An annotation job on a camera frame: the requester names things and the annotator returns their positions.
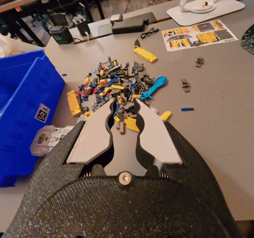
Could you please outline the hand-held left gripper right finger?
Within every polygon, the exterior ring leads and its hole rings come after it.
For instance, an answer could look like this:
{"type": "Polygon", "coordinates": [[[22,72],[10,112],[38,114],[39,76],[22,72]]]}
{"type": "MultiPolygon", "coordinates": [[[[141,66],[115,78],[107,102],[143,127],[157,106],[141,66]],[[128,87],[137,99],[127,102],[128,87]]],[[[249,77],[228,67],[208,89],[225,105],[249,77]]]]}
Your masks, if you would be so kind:
{"type": "Polygon", "coordinates": [[[182,165],[183,160],[170,136],[166,122],[141,100],[134,101],[139,129],[136,158],[146,170],[156,166],[159,171],[165,164],[182,165]]]}

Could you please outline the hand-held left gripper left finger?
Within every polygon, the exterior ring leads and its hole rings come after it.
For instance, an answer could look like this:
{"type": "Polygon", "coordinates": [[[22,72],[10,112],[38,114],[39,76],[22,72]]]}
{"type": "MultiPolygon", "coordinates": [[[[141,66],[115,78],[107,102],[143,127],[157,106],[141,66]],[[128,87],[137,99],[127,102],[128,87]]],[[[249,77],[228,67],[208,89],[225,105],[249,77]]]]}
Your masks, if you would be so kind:
{"type": "Polygon", "coordinates": [[[89,164],[112,147],[115,111],[116,99],[112,98],[86,119],[67,164],[89,164]]]}

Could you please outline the pile of toy building parts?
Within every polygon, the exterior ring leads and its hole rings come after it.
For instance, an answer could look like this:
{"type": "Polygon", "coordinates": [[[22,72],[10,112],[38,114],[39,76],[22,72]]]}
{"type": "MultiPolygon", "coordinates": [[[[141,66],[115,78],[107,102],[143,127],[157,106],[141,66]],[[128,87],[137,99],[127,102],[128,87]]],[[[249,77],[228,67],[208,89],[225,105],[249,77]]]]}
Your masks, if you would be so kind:
{"type": "Polygon", "coordinates": [[[150,77],[143,64],[134,61],[129,70],[129,62],[122,66],[116,59],[108,57],[108,62],[99,63],[98,68],[88,73],[84,82],[75,90],[81,110],[79,119],[87,119],[102,108],[109,100],[116,100],[114,120],[117,129],[121,126],[139,132],[136,113],[132,102],[144,96],[154,86],[155,78],[150,77]]]}

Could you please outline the clear plastic toy piece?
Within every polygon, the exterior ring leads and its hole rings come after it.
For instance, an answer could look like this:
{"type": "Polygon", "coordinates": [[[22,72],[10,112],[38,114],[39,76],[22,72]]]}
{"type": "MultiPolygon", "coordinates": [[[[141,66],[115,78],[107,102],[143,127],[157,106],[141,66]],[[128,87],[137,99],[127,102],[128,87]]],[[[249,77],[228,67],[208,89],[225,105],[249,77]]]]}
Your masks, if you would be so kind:
{"type": "Polygon", "coordinates": [[[149,102],[146,101],[146,105],[148,106],[148,108],[150,108],[153,112],[155,112],[156,114],[159,114],[159,111],[149,102]]]}

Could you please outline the long yellow toy block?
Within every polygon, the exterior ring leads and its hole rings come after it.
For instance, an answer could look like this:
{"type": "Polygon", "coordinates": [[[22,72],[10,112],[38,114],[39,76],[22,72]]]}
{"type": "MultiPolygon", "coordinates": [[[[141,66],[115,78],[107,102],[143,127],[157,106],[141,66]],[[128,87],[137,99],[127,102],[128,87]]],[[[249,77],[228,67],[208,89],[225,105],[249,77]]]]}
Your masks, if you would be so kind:
{"type": "Polygon", "coordinates": [[[81,114],[81,106],[76,96],[76,92],[71,90],[67,93],[67,101],[73,117],[81,114]]]}
{"type": "Polygon", "coordinates": [[[155,61],[157,61],[157,57],[153,54],[151,54],[150,52],[146,51],[143,48],[137,47],[134,49],[134,52],[142,57],[143,59],[145,59],[146,61],[150,62],[150,63],[154,63],[155,61]]]}

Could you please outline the grey toy motor block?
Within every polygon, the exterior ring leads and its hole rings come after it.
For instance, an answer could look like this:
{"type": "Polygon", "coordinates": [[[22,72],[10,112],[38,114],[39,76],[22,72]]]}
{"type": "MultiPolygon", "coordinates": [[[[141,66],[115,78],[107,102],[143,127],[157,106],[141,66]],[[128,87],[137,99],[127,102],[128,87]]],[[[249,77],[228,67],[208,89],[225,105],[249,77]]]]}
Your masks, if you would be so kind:
{"type": "Polygon", "coordinates": [[[46,125],[36,133],[31,145],[32,156],[46,156],[75,126],[58,128],[53,125],[46,125]]]}

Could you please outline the teal plastic tool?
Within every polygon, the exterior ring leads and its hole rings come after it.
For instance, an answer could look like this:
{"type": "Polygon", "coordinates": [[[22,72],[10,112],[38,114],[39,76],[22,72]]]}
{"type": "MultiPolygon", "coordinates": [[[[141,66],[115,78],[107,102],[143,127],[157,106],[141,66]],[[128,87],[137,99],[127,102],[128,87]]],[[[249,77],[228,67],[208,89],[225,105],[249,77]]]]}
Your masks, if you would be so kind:
{"type": "Polygon", "coordinates": [[[165,86],[167,82],[167,77],[161,76],[158,77],[154,84],[145,92],[143,93],[139,98],[141,100],[147,100],[147,99],[152,99],[152,95],[161,87],[165,86]]]}

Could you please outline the blue plastic bin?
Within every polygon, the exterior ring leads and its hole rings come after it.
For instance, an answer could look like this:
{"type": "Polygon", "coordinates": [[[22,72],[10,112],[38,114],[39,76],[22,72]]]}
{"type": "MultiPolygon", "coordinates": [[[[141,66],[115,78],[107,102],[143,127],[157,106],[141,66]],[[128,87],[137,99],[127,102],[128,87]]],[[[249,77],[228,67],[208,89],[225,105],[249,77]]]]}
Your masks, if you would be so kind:
{"type": "Polygon", "coordinates": [[[0,59],[0,187],[31,174],[30,145],[49,125],[65,82],[43,49],[0,59]]]}

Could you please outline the black battery charger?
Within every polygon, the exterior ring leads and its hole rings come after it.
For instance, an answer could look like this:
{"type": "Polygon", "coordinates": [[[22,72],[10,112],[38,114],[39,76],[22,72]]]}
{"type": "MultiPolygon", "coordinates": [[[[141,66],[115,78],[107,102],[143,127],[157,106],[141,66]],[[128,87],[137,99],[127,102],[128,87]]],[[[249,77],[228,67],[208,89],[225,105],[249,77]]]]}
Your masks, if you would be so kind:
{"type": "Polygon", "coordinates": [[[77,15],[76,25],[81,34],[81,36],[87,36],[90,33],[90,28],[88,26],[87,20],[80,14],[77,15]]]}
{"type": "Polygon", "coordinates": [[[49,14],[49,18],[53,23],[53,27],[50,28],[49,33],[56,41],[57,44],[70,44],[73,37],[68,29],[68,21],[63,13],[49,14]]]}

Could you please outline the instruction booklet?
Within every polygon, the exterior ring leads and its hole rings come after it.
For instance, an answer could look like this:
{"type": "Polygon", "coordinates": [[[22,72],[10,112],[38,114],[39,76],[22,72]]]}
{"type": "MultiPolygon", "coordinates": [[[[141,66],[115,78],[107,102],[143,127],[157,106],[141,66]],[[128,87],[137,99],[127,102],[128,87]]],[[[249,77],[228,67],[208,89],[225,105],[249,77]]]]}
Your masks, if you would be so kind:
{"type": "Polygon", "coordinates": [[[221,20],[212,20],[206,23],[183,26],[163,30],[161,32],[167,52],[193,49],[220,43],[230,43],[238,40],[233,32],[221,20]],[[198,40],[204,44],[190,47],[190,42],[193,43],[198,40]]]}

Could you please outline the black box device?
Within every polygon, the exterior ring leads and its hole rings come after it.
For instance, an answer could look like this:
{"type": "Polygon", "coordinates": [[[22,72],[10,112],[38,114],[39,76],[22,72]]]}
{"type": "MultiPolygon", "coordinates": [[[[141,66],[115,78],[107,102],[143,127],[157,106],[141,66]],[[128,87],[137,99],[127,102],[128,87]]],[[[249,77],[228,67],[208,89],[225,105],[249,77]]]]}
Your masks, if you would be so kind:
{"type": "Polygon", "coordinates": [[[115,22],[112,26],[112,34],[115,35],[115,34],[143,32],[145,26],[148,24],[149,24],[148,19],[118,21],[115,22]]]}

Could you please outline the yellow black tracked toy vehicle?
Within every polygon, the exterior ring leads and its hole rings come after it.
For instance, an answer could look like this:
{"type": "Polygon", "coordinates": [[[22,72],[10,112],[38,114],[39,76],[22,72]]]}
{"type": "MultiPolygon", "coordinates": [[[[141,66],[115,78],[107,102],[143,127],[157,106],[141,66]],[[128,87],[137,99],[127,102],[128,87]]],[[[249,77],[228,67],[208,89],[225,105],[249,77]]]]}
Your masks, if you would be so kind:
{"type": "Polygon", "coordinates": [[[254,25],[252,25],[241,38],[241,47],[254,55],[254,25]]]}

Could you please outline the white stand base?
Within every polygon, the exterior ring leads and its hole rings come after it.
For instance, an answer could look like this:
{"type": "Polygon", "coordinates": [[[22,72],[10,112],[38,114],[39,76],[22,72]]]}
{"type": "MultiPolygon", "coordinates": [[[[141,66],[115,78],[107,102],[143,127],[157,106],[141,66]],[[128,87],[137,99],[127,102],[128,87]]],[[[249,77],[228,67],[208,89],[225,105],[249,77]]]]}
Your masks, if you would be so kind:
{"type": "Polygon", "coordinates": [[[180,0],[178,6],[167,10],[167,14],[180,26],[191,26],[243,9],[245,5],[236,0],[195,0],[187,3],[180,0]]]}

